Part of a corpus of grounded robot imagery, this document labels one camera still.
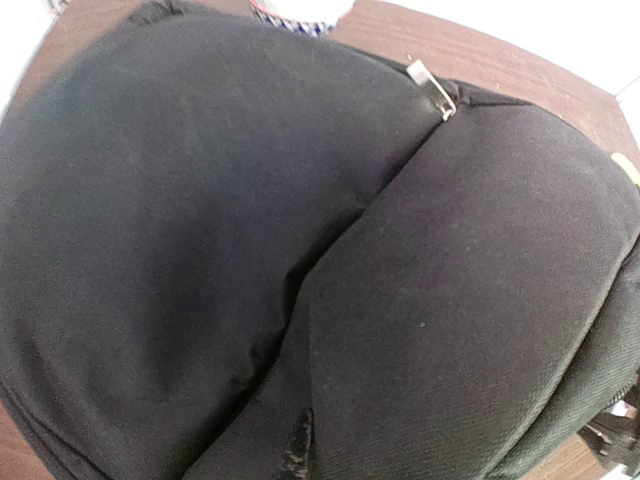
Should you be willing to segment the black student backpack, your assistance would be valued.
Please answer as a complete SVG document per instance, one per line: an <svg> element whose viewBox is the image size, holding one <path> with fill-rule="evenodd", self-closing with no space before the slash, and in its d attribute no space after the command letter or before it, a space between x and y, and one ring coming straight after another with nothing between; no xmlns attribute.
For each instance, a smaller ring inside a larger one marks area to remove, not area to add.
<svg viewBox="0 0 640 480"><path fill-rule="evenodd" d="M158 1L2 124L58 479L518 479L638 376L638 184L535 104Z"/></svg>

